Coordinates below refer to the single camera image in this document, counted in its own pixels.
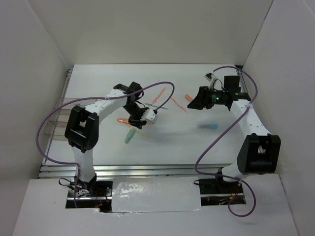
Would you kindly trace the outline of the yellow thin pen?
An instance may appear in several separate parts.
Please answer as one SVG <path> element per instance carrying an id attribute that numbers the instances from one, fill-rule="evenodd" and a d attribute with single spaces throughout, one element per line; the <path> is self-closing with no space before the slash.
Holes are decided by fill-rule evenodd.
<path id="1" fill-rule="evenodd" d="M 128 126 L 130 129 L 134 129 L 134 130 L 136 131 L 136 133 L 138 133 L 138 134 L 140 134 L 140 135 L 142 135 L 142 136 L 144 136 L 144 137 L 148 137 L 148 135 L 146 135 L 145 133 L 139 131 L 138 129 L 134 128 L 133 126 L 131 126 L 131 125 L 127 125 L 127 126 Z"/>

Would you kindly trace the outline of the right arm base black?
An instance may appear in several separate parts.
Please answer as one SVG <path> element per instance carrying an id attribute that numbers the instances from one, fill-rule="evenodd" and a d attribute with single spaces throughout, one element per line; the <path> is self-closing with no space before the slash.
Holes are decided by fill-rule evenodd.
<path id="1" fill-rule="evenodd" d="M 226 182 L 221 177 L 201 178 L 193 182 L 199 187 L 201 205 L 220 206 L 243 205 L 246 203 L 243 188 L 239 182 Z"/>

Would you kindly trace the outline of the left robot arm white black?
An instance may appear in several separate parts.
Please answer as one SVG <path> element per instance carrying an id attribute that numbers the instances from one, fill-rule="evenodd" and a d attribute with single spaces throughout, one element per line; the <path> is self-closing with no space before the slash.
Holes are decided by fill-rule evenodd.
<path id="1" fill-rule="evenodd" d="M 65 137 L 72 147 L 76 168 L 75 181 L 80 191 L 92 196 L 97 191 L 96 173 L 94 170 L 93 148 L 99 138 L 99 124 L 115 110 L 123 107 L 128 113 L 128 123 L 138 129 L 149 123 L 155 123 L 157 113 L 148 107 L 139 107 L 136 101 L 141 93 L 133 94 L 142 87 L 132 82 L 129 86 L 118 84 L 104 99 L 85 107 L 72 108 L 65 130 Z"/>

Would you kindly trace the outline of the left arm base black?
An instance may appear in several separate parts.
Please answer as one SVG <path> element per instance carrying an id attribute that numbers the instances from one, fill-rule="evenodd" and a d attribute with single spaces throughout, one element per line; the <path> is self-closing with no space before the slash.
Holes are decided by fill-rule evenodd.
<path id="1" fill-rule="evenodd" d="M 59 185 L 68 189 L 65 208 L 98 208 L 100 212 L 109 213 L 112 211 L 112 190 L 113 181 L 97 181 L 94 190 L 88 191 L 80 186 L 74 192 L 74 182 L 66 178 L 59 179 Z"/>

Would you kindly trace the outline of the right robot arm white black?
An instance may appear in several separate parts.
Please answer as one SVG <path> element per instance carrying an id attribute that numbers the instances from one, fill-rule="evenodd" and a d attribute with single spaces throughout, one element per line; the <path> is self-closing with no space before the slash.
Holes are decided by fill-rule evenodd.
<path id="1" fill-rule="evenodd" d="M 232 182 L 254 174 L 274 173 L 278 163 L 281 139 L 271 134 L 260 121 L 246 92 L 241 91 L 239 76 L 225 76 L 220 90 L 215 89 L 218 78 L 207 73 L 209 86 L 199 88 L 197 96 L 188 104 L 189 109 L 210 109 L 224 105 L 236 117 L 245 140 L 237 155 L 236 162 L 218 170 L 219 178 L 215 188 L 227 192 Z"/>

